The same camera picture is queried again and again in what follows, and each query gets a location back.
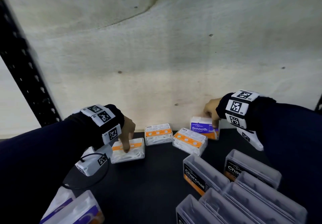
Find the black metal shelf post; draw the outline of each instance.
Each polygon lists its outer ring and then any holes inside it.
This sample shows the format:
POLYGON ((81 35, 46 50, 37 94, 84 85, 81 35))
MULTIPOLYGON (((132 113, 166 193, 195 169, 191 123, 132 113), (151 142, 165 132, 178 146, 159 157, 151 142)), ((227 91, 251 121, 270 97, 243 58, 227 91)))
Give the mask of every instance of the black metal shelf post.
POLYGON ((0 55, 40 125, 61 120, 4 0, 0 0, 0 55))

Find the dark sleeve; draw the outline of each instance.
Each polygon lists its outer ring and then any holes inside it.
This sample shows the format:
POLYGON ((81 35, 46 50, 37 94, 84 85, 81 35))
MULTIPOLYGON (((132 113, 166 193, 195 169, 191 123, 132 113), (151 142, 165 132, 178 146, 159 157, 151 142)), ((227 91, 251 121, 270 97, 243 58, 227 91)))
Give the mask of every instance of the dark sleeve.
POLYGON ((15 223, 39 223, 85 149, 102 144, 100 129, 81 114, 0 142, 0 213, 15 223))
POLYGON ((322 116, 296 105, 263 102, 251 109, 246 123, 309 216, 321 221, 322 116))

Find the plywood wall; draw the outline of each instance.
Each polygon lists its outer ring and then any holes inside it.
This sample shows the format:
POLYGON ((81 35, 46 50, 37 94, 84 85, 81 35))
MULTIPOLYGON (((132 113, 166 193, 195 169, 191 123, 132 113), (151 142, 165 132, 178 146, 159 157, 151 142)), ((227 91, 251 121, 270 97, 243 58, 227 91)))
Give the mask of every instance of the plywood wall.
POLYGON ((240 88, 314 109, 322 0, 7 0, 59 112, 117 105, 187 126, 240 88))

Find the orange stripe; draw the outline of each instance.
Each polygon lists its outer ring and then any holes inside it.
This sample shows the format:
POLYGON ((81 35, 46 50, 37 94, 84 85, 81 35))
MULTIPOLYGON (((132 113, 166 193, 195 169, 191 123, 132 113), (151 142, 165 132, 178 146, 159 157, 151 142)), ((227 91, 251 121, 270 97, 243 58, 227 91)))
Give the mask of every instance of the orange stripe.
POLYGON ((153 137, 153 136, 159 136, 164 134, 170 134, 172 133, 171 129, 164 129, 164 130, 158 130, 158 131, 152 131, 152 132, 146 132, 146 137, 153 137))
POLYGON ((204 191, 201 189, 201 188, 199 188, 196 184, 194 184, 190 179, 189 179, 189 177, 187 177, 187 175, 186 174, 184 174, 183 175, 183 177, 186 179, 186 181, 188 182, 188 183, 190 183, 190 185, 201 195, 201 196, 203 196, 204 195, 204 191))
MULTIPOLYGON (((133 143, 133 144, 130 144, 130 148, 137 148, 137 147, 140 147, 141 145, 142 145, 142 143, 133 143)), ((120 149, 123 149, 123 145, 113 146, 112 147, 113 151, 120 150, 120 149)))
POLYGON ((185 142, 187 144, 195 146, 197 148, 199 148, 202 145, 201 142, 199 142, 197 140, 193 140, 192 138, 188 138, 187 136, 184 136, 184 135, 182 135, 180 133, 176 133, 175 138, 177 138, 177 139, 179 139, 179 140, 181 140, 181 141, 183 141, 183 142, 185 142))

